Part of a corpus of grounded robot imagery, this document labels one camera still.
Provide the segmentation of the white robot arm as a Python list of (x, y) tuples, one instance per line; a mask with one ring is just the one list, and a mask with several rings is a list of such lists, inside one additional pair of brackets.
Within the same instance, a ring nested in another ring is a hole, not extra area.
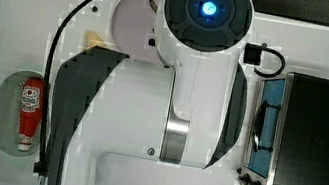
[(252, 3), (161, 0), (157, 62), (96, 46), (66, 60), (52, 89), (47, 185), (94, 185), (102, 154), (201, 169), (223, 157), (244, 117)]

